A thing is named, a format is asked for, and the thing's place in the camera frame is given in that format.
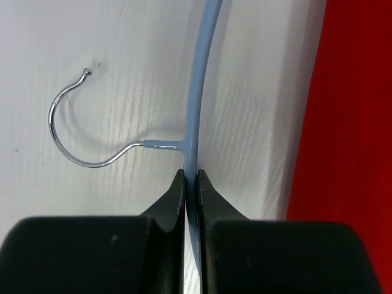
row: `white surface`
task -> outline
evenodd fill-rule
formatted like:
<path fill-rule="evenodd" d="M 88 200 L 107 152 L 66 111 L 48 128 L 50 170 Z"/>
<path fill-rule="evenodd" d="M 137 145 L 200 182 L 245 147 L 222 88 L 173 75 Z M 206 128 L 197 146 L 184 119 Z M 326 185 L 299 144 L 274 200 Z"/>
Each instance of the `white surface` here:
<path fill-rule="evenodd" d="M 165 192 L 182 167 L 179 153 L 139 148 L 107 168 L 81 168 L 52 143 L 47 111 L 60 89 L 93 67 L 56 121 L 73 153 L 100 160 L 129 140 L 180 139 L 203 5 L 0 2 L 0 240 L 23 217 L 138 214 Z M 324 0 L 222 6 L 199 160 L 250 218 L 285 215 L 324 8 Z M 187 240 L 184 281 L 186 293 L 197 292 Z"/>

